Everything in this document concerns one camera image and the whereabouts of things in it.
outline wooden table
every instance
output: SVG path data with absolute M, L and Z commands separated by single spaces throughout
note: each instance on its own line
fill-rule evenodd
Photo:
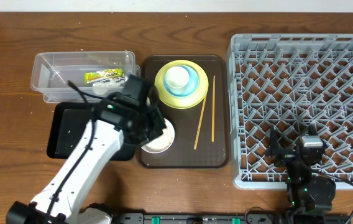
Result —
M 153 54 L 226 54 L 240 33 L 353 33 L 353 14 L 0 13 L 0 223 L 15 200 L 28 203 L 64 160 L 47 148 L 55 105 L 30 89 L 40 52 L 130 50 Z M 231 167 L 150 170 L 136 159 L 109 163 L 84 206 L 146 212 L 245 213 L 252 206 L 283 211 L 285 191 L 237 190 Z M 350 213 L 353 191 L 338 191 L 333 212 Z

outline wooden chopstick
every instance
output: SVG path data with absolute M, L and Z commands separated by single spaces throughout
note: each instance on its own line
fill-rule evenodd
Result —
M 215 75 L 213 80 L 213 123 L 212 123 L 211 142 L 214 142 L 214 129 L 215 129 Z
M 204 97 L 203 100 L 203 107 L 201 108 L 201 114 L 200 114 L 200 120 L 199 120 L 199 126 L 197 128 L 197 134 L 196 134 L 196 140 L 195 140 L 195 146 L 194 146 L 194 150 L 196 150 L 197 148 L 197 142 L 199 141 L 199 135 L 200 135 L 200 128 L 201 128 L 201 121 L 203 120 L 203 114 L 204 114 L 204 108 L 206 107 L 206 99 L 207 99 L 207 94 Z

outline light blue plate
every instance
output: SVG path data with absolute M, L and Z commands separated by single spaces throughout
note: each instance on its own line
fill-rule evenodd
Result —
M 199 76 L 197 75 L 196 71 L 193 68 L 191 68 L 187 65 L 181 65 L 180 67 L 183 67 L 189 73 L 189 83 L 188 83 L 188 87 L 186 88 L 185 92 L 183 92 L 180 95 L 173 94 L 170 91 L 170 89 L 168 88 L 167 84 L 165 83 L 165 80 L 164 80 L 164 87 L 171 95 L 184 97 L 184 96 L 188 96 L 188 95 L 192 94 L 197 89 L 197 86 L 199 85 Z

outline white cup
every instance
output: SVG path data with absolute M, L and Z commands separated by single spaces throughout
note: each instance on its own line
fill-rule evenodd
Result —
M 188 88 L 189 72 L 183 67 L 175 66 L 165 72 L 164 80 L 174 95 L 181 95 Z

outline lattice basket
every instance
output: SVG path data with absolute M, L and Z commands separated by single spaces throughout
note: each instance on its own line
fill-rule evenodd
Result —
M 272 126 L 288 147 L 314 125 L 328 149 L 313 168 L 353 181 L 353 34 L 237 34 L 226 58 L 238 189 L 285 189 L 264 156 Z

